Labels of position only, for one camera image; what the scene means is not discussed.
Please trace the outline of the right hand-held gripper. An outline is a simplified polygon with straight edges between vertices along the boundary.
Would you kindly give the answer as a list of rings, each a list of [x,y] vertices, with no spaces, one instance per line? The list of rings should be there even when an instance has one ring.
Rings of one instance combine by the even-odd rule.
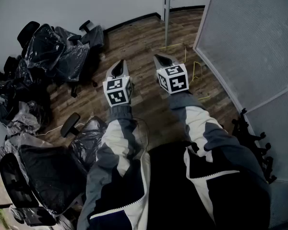
[[[159,85],[168,94],[189,89],[188,73],[184,64],[170,55],[155,54],[153,56]]]

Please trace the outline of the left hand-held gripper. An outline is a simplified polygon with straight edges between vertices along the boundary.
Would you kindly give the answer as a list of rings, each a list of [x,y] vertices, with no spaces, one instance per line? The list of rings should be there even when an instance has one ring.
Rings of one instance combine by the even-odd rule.
[[[107,70],[103,90],[110,107],[129,103],[133,86],[126,60],[117,61]]]

